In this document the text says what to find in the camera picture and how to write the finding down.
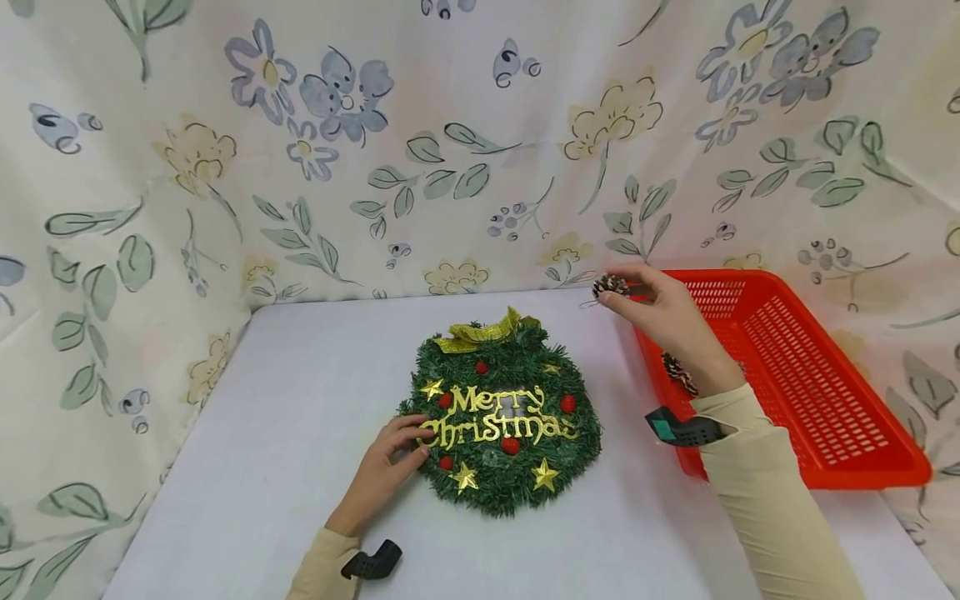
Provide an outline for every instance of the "red plastic basket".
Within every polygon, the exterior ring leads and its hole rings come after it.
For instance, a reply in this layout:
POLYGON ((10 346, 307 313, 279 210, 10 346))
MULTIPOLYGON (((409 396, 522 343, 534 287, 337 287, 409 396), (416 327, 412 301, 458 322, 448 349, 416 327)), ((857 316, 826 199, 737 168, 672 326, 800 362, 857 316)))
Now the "red plastic basket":
MULTIPOLYGON (((667 273, 686 285, 724 348, 744 363, 767 416, 789 430, 809 488, 882 490, 930 480, 923 451, 779 277, 667 273)), ((639 330, 636 337, 660 404, 692 417, 690 397, 667 375, 660 348, 639 330)), ((687 475, 707 478, 696 448, 677 448, 677 455, 687 475)))

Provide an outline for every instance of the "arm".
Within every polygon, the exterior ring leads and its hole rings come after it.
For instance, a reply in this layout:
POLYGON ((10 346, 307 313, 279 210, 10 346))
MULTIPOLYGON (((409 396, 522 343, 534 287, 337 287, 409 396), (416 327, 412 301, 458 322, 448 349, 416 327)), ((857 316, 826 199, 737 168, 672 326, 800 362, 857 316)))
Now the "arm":
POLYGON ((425 415, 400 417, 380 430, 364 455, 344 499, 313 539, 287 592, 286 600, 352 600, 358 580, 340 571, 360 548, 360 534, 426 460, 430 448, 420 446, 396 464, 391 456, 413 440, 429 439, 430 429, 417 425, 425 415))
POLYGON ((601 303, 683 363, 705 395, 693 408, 728 434, 700 453, 764 600, 862 600, 846 554, 801 479, 786 429, 767 419, 684 285, 643 265, 609 273, 644 284, 650 301, 606 292, 601 303))

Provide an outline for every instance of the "artificial pine garland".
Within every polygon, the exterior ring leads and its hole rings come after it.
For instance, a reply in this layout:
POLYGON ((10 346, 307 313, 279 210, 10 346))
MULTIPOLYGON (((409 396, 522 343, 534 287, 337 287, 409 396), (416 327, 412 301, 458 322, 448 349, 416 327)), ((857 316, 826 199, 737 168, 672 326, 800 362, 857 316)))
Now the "artificial pine garland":
POLYGON ((565 348, 547 347, 540 322, 513 309, 500 324, 450 330, 454 339, 420 346, 399 407, 438 431, 420 471, 440 498, 488 516, 555 498, 600 454, 600 423, 565 348))

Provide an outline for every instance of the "left hand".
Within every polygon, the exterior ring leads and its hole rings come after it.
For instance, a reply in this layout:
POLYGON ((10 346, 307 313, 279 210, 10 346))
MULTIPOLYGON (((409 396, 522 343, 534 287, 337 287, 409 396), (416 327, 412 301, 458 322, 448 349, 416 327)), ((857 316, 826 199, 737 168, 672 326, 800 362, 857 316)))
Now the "left hand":
POLYGON ((390 462, 395 452, 413 440, 429 440, 434 436, 432 430, 417 427, 426 419, 426 415, 397 417, 380 430, 360 461, 344 499, 327 520, 324 526, 327 530, 356 538, 370 519, 383 510, 400 485, 420 468, 430 454, 430 448, 422 445, 395 465, 390 462))

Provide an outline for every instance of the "black wrist sensor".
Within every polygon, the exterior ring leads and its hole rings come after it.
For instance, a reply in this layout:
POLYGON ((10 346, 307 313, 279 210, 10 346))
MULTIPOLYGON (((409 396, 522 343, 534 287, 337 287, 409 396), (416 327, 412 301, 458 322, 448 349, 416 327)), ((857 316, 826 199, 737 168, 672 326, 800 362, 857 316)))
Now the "black wrist sensor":
POLYGON ((347 579, 350 577, 383 579, 394 571, 396 562, 402 555, 403 550, 400 550, 400 546, 390 540, 384 540, 373 556, 366 552, 358 552, 344 565, 344 568, 340 569, 340 574, 347 579))
POLYGON ((726 438, 720 423, 707 417, 694 417, 681 421, 666 406, 661 406, 646 416, 650 428, 665 444, 679 447, 694 447, 712 444, 726 438))

